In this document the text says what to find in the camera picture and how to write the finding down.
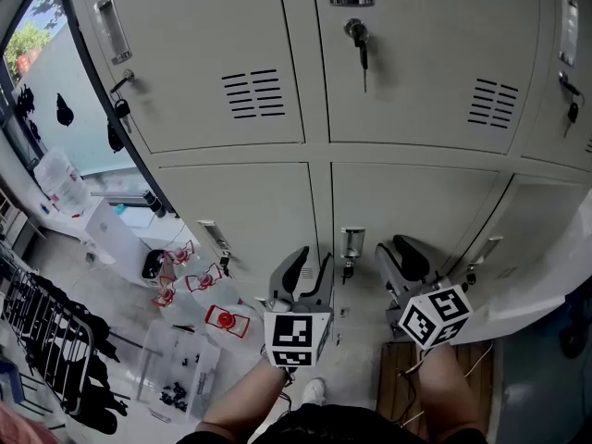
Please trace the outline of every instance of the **locker panel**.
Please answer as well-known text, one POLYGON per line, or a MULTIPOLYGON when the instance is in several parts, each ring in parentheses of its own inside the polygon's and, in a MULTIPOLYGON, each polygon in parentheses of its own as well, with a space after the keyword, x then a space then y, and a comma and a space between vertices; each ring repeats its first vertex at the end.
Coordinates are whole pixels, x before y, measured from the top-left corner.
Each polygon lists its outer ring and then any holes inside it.
POLYGON ((589 189, 553 179, 514 176, 498 207, 486 223, 458 272, 483 252, 489 239, 502 238, 475 269, 476 283, 467 292, 474 308, 503 302, 521 294, 522 278, 560 237, 574 217, 589 189))
POLYGON ((592 106, 580 105, 576 122, 569 126, 571 94, 560 85, 564 71, 569 82, 585 97, 592 94, 592 0, 575 0, 578 6, 578 37, 573 67, 559 59, 561 0, 555 0, 555 44, 543 101, 523 155, 592 171, 592 106))
POLYGON ((535 61, 538 0, 317 4, 331 141, 508 151, 535 61), (370 33, 367 93, 344 31, 352 18, 370 33))
POLYGON ((152 153, 304 141, 281 0, 113 0, 120 63, 94 11, 105 0, 85 1, 114 80, 135 73, 120 92, 152 153))
POLYGON ((411 236, 432 248, 434 267, 440 269, 473 223, 497 175, 445 167, 333 164, 336 315, 341 307, 351 308, 347 318, 336 318, 336 327, 349 327, 354 336, 359 327, 384 332, 391 298, 376 270, 376 245, 392 248, 393 235, 411 236), (341 286, 340 228, 347 226, 366 232, 354 276, 341 286))
POLYGON ((199 221, 214 221, 228 241, 229 268, 238 281, 258 283, 290 254, 308 245, 302 271, 313 285, 318 272, 313 200, 305 163, 163 168, 158 181, 195 237, 222 253, 199 221))

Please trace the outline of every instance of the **metal locker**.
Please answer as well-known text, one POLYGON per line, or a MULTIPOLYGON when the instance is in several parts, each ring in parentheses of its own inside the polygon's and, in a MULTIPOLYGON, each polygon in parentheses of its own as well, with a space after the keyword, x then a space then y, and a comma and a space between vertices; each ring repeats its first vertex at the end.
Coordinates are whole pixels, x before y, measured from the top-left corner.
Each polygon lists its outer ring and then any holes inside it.
POLYGON ((376 245, 382 242, 389 246, 393 235, 408 235, 432 248, 435 268, 451 266, 448 261, 455 258, 453 255, 463 254, 464 250, 458 252, 457 247, 498 173, 357 163, 334 163, 332 171, 336 253, 342 227, 365 228, 362 258, 356 262, 354 276, 343 286, 340 275, 344 261, 336 258, 336 315, 341 307, 351 310, 347 318, 336 319, 336 327, 350 325, 348 337, 364 339, 368 327, 389 331, 384 312, 390 296, 380 286, 374 260, 376 245))
POLYGON ((316 0, 332 142, 506 153, 536 56, 539 0, 316 0), (352 38, 368 31, 367 93, 352 38))
POLYGON ((152 153, 304 141, 281 0, 85 1, 152 153))
POLYGON ((584 97, 592 98, 592 0, 555 0, 555 41, 549 75, 540 110, 523 156, 592 171, 592 105, 584 104, 560 83, 560 72, 584 97), (562 35, 573 21, 564 12, 576 5, 577 45, 573 65, 560 59, 562 35), (575 123, 568 119, 570 104, 579 112, 575 123))
POLYGON ((256 293, 266 298, 273 270, 308 245, 301 278, 314 285, 318 248, 305 163, 171 167, 155 176, 200 243, 215 256, 230 252, 238 281, 259 283, 256 293))
POLYGON ((521 278, 560 237, 585 199, 581 184, 515 175, 496 210, 452 275, 476 264, 467 296, 475 309, 511 294, 520 298, 521 278))

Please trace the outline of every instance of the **shoe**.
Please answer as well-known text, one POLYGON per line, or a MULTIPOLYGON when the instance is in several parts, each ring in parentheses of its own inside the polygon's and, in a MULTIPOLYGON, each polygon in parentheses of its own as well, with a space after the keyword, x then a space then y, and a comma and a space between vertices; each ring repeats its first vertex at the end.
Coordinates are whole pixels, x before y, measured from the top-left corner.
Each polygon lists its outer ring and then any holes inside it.
POLYGON ((310 403, 323 406, 325 403, 325 380, 323 378, 315 378, 309 381, 302 392, 302 404, 310 403))

